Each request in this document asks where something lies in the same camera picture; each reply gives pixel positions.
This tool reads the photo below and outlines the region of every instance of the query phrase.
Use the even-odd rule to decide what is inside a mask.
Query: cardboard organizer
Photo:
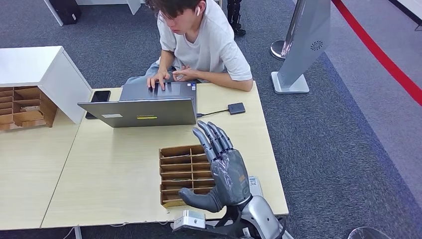
[[[53,126],[57,106],[37,87],[0,88],[0,130]]]
[[[214,187],[210,164],[201,145],[161,148],[159,153],[163,207],[185,205],[178,195],[181,188],[207,194]]]

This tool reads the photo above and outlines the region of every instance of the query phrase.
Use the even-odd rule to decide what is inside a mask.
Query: robotic arm
[[[236,238],[281,239],[282,226],[267,201],[261,196],[251,195],[243,158],[233,148],[227,134],[211,122],[198,121],[198,126],[205,134],[198,128],[194,128],[193,133],[210,162],[215,187],[206,195],[197,195],[182,188],[179,195],[187,205],[213,213],[226,206],[226,214],[215,227],[206,225],[204,229],[194,229]],[[228,220],[232,220],[233,224],[226,225]]]

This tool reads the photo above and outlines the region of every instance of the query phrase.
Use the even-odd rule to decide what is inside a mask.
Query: black phone
[[[107,102],[110,99],[110,91],[95,91],[91,102]],[[87,119],[96,119],[91,113],[87,112],[85,115]]]

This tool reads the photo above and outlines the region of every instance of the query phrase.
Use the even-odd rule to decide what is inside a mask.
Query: laptop
[[[196,124],[196,84],[166,83],[165,91],[160,86],[152,90],[144,84],[128,84],[120,101],[78,105],[111,127]]]

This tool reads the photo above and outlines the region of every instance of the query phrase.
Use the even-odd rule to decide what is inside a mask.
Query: robotic thumb
[[[217,213],[223,209],[215,187],[206,195],[195,194],[187,188],[182,188],[179,191],[179,196],[187,205],[194,208],[204,209],[212,213]]]

